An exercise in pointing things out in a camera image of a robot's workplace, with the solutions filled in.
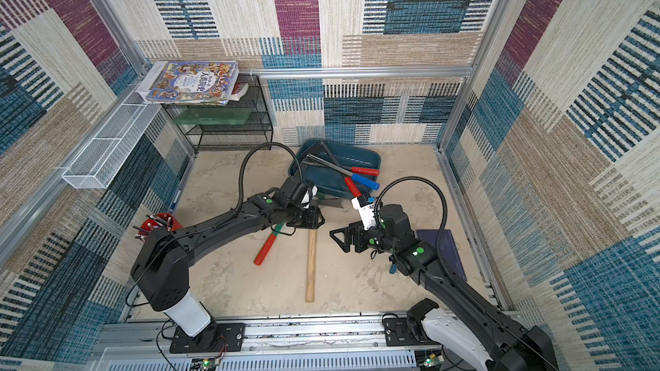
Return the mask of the grey hoe red grip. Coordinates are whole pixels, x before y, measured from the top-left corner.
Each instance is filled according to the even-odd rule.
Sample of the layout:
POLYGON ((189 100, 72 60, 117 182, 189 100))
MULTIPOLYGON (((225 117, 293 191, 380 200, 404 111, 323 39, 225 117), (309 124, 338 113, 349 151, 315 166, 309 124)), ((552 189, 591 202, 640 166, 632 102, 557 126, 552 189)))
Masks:
POLYGON ((312 155, 308 155, 304 160, 304 163, 309 166, 330 168, 339 173, 343 173, 344 175, 353 175, 354 173, 356 173, 357 175, 370 175, 370 176, 380 175, 380 171, 378 169, 336 165, 329 161, 325 161, 321 158, 312 155))
MULTIPOLYGON (((321 141, 320 144, 321 144, 321 147, 323 148, 323 150, 326 152, 326 154, 327 154, 328 158, 330 159, 331 163, 333 163, 333 165, 339 167, 340 163, 338 162, 338 160, 334 156, 331 149, 329 149, 328 145, 324 141, 321 141)), ((352 196, 355 197, 355 198, 360 197, 362 195, 362 193, 359 191, 357 186, 354 184, 352 178, 348 175, 342 175, 342 177, 343 177, 343 180, 344 180, 346 186, 348 187, 349 191, 351 192, 352 196)))

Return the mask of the teal plastic storage box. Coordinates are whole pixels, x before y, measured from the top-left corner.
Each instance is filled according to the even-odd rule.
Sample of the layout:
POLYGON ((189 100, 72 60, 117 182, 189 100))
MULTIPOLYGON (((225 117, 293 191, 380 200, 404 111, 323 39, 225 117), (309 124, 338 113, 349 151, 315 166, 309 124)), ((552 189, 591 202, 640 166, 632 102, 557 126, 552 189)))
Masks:
MULTIPOLYGON (((320 146, 320 142, 321 139, 309 139, 297 151, 297 158, 305 169, 306 180, 311 180, 318 188, 318 191, 324 195, 341 199, 352 199, 353 196, 340 173, 328 168, 304 165, 307 154, 312 154, 325 161, 330 161, 326 152, 320 146)), ((378 170, 380 168, 381 156, 375 151, 331 141, 325 141, 325 143, 331 149, 341 166, 374 168, 378 170)), ((377 176, 363 176, 374 181, 377 179, 377 176)))

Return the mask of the chrome blue handled hoe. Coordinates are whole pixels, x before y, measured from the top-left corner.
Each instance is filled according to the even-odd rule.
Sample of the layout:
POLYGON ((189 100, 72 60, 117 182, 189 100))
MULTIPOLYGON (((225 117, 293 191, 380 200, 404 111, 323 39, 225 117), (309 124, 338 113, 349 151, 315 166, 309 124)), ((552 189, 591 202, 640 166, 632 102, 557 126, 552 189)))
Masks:
POLYGON ((358 173, 352 173, 344 168, 341 168, 339 166, 333 165, 330 162, 323 161, 321 159, 312 159, 311 161, 305 161, 304 165, 308 165, 311 167, 317 167, 317 168, 328 168, 331 169, 335 172, 340 173, 341 175, 347 176, 350 180, 353 180, 357 183, 362 184, 365 187, 368 187, 372 190, 379 190, 380 185, 375 182, 374 180, 368 179, 362 175, 359 175, 358 173))

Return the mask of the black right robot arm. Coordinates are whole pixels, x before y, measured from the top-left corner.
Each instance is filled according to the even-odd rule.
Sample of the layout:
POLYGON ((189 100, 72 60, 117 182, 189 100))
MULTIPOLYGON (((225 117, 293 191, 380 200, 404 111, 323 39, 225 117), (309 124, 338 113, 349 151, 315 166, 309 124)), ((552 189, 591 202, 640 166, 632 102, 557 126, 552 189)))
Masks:
POLYGON ((447 265, 441 252, 422 241, 398 204, 383 207, 375 226, 352 223, 330 233, 344 252, 370 248, 387 252, 398 272, 441 300, 410 313, 411 329, 449 349, 475 370, 556 370, 550 337, 512 319, 468 285, 447 265))

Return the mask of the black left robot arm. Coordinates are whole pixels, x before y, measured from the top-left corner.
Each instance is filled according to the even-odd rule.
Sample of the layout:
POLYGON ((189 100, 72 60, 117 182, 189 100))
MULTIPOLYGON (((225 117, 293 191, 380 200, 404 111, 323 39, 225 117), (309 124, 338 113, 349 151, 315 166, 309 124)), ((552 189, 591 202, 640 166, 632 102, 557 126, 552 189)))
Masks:
POLYGON ((132 266, 132 279, 153 310, 196 338, 213 319, 190 290, 189 268, 216 249, 273 225, 309 228, 321 216, 312 204, 317 192, 313 183, 290 176, 282 187, 255 194, 204 223, 174 231, 156 228, 132 266))

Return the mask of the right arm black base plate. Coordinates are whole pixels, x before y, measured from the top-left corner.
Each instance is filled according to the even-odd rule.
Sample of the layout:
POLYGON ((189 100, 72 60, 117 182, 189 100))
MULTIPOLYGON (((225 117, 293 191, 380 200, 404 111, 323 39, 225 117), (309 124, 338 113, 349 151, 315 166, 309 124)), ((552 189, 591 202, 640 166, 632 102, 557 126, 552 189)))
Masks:
POLYGON ((416 329, 407 318, 400 318, 394 313, 385 313, 381 317, 381 323, 388 347, 422 345, 427 342, 424 333, 416 329))

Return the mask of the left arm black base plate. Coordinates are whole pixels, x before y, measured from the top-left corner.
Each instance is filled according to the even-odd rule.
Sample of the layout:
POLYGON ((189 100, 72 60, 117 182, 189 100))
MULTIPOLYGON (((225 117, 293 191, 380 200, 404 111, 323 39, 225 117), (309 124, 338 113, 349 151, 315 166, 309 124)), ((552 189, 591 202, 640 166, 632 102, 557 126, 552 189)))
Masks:
POLYGON ((200 334, 190 337, 180 326, 175 329, 170 354, 239 352, 245 336, 245 323, 211 322, 200 334))

